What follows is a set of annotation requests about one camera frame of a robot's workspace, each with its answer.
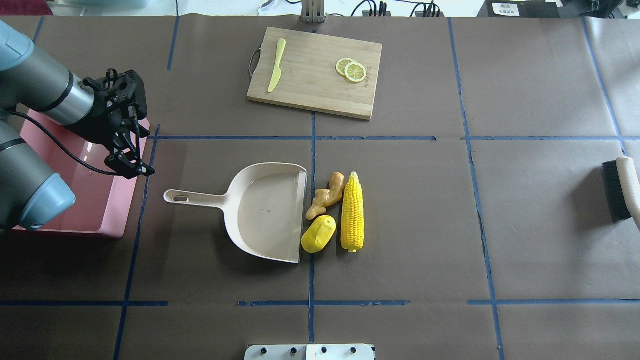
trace lemon slice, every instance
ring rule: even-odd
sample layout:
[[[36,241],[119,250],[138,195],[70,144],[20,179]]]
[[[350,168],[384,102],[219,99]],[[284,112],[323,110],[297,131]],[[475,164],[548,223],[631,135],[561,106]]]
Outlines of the lemon slice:
[[[353,63],[353,59],[342,58],[342,59],[338,60],[337,63],[335,63],[335,70],[338,72],[338,74],[344,76],[344,68],[349,63]]]
[[[352,62],[344,67],[344,77],[354,83],[359,83],[367,76],[367,69],[361,63]]]

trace black rubber band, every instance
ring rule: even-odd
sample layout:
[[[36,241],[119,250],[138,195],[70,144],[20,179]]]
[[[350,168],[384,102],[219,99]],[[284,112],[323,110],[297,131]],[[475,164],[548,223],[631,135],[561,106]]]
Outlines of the black rubber band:
[[[53,104],[47,106],[46,108],[37,109],[35,111],[39,113],[46,113],[49,110],[53,110],[57,108],[58,105],[62,104],[62,102],[67,98],[67,96],[69,96],[69,94],[71,93],[71,89],[73,89],[73,87],[74,87],[74,75],[71,73],[71,70],[69,70],[69,84],[67,84],[67,88],[65,89],[65,92],[63,92],[62,95],[60,95],[60,97],[58,98],[58,100],[54,101]]]
[[[27,143],[23,138],[13,139],[11,141],[7,141],[6,143],[0,145],[0,151],[5,151],[12,146],[20,145],[22,143]]]

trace white label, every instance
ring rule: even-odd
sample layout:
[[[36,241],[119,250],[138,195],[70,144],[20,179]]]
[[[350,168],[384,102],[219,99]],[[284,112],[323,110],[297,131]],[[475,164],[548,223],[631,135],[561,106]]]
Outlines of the white label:
[[[517,4],[496,4],[493,5],[493,13],[502,16],[520,16]]]

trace cutting board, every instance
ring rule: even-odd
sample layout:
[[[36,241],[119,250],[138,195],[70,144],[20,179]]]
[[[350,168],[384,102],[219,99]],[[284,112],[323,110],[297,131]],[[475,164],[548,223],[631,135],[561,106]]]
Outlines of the cutting board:
[[[278,39],[287,41],[273,92],[267,88],[275,64]],[[382,45],[341,37],[267,28],[260,61],[247,98],[268,104],[371,120],[376,97]],[[352,58],[367,69],[367,77],[352,83],[338,74],[335,64]]]

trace light blue robot joint cap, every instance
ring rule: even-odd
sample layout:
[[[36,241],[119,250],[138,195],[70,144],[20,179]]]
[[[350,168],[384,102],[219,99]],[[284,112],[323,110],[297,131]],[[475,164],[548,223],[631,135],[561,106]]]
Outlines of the light blue robot joint cap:
[[[33,194],[20,216],[19,225],[35,231],[76,203],[76,196],[59,174],[50,176]]]
[[[31,56],[33,41],[0,20],[0,71],[14,68]]]

